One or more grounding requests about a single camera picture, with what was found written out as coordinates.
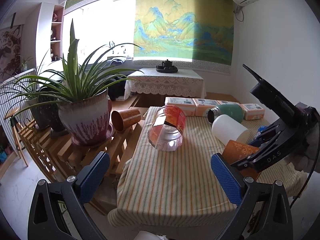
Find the white gloved right hand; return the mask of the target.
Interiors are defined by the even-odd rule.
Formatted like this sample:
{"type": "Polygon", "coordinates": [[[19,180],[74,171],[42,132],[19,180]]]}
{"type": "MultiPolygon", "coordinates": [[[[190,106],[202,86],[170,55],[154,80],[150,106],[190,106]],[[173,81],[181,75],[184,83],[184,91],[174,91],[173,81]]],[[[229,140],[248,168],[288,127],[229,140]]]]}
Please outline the white gloved right hand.
{"type": "Polygon", "coordinates": [[[319,143],[319,127],[316,125],[307,135],[306,141],[309,144],[305,153],[290,153],[284,158],[284,161],[294,165],[295,170],[310,173],[316,160],[319,143]]]}

